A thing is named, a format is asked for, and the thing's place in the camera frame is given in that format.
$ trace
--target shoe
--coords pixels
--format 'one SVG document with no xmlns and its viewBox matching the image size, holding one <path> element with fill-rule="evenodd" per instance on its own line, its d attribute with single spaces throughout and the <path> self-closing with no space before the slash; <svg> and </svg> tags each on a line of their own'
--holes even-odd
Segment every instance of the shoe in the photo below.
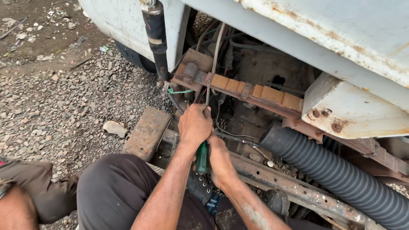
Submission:
<svg viewBox="0 0 409 230">
<path fill-rule="evenodd" d="M 288 216 L 290 201 L 285 193 L 276 189 L 270 189 L 263 194 L 261 200 L 264 201 L 267 207 L 275 214 Z"/>
<path fill-rule="evenodd" d="M 190 194 L 195 195 L 203 205 L 211 198 L 212 188 L 203 175 L 199 175 L 193 169 L 190 170 L 186 189 Z"/>
</svg>

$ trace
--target green rope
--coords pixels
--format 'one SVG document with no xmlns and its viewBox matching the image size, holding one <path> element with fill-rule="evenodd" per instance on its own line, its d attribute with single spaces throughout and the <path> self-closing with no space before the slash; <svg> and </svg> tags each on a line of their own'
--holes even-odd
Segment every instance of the green rope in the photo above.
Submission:
<svg viewBox="0 0 409 230">
<path fill-rule="evenodd" d="M 168 93 L 170 94 L 175 94 L 175 93 L 188 93 L 188 92 L 193 92 L 193 90 L 185 90 L 185 91 L 180 91 L 180 92 L 174 92 L 172 89 L 172 86 L 169 85 Z"/>
</svg>

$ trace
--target white cable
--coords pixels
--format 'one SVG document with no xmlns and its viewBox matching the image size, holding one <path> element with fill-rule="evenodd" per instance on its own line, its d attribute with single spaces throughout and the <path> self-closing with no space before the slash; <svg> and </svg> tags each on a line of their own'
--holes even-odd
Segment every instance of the white cable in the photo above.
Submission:
<svg viewBox="0 0 409 230">
<path fill-rule="evenodd" d="M 219 35 L 216 41 L 216 49 L 214 50 L 213 67 L 211 68 L 211 73 L 216 72 L 217 57 L 219 56 L 220 42 L 222 40 L 222 36 L 225 30 L 225 27 L 226 27 L 226 23 L 222 23 L 222 27 L 220 28 Z"/>
<path fill-rule="evenodd" d="M 231 136 L 234 136 L 234 137 L 247 137 L 247 138 L 253 138 L 253 139 L 256 139 L 256 140 L 260 140 L 260 139 L 258 139 L 258 138 L 255 138 L 255 137 L 252 137 L 252 136 L 247 136 L 247 135 L 234 135 L 234 134 L 231 134 L 231 133 L 227 132 L 226 130 L 220 128 L 219 123 L 217 122 L 217 120 L 219 120 L 220 105 L 218 105 L 218 109 L 219 109 L 219 110 L 218 110 L 217 116 L 216 116 L 216 126 L 217 126 L 217 128 L 219 128 L 221 131 L 223 131 L 223 132 L 225 132 L 225 133 L 227 133 L 227 134 L 229 134 L 229 135 L 231 135 Z"/>
</svg>

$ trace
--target shock absorber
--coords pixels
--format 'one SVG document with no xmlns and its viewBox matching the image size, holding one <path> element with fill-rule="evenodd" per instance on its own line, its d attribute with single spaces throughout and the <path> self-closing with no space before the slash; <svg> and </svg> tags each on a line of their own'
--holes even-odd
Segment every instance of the shock absorber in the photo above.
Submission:
<svg viewBox="0 0 409 230">
<path fill-rule="evenodd" d="M 166 30 L 163 5 L 156 0 L 140 0 L 142 15 L 148 35 L 149 46 L 153 52 L 157 75 L 160 81 L 169 80 L 166 58 Z"/>
</svg>

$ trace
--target tire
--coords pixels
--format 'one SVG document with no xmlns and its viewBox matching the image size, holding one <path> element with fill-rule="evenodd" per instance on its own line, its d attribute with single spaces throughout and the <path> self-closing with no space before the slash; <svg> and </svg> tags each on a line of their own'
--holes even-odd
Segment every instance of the tire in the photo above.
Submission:
<svg viewBox="0 0 409 230">
<path fill-rule="evenodd" d="M 124 58 L 126 58 L 129 62 L 134 64 L 135 66 L 151 72 L 156 73 L 156 66 L 151 60 L 147 59 L 146 57 L 140 55 L 139 53 L 135 52 L 134 50 L 124 46 L 119 41 L 115 40 L 115 44 L 118 47 L 119 52 L 122 54 Z"/>
</svg>

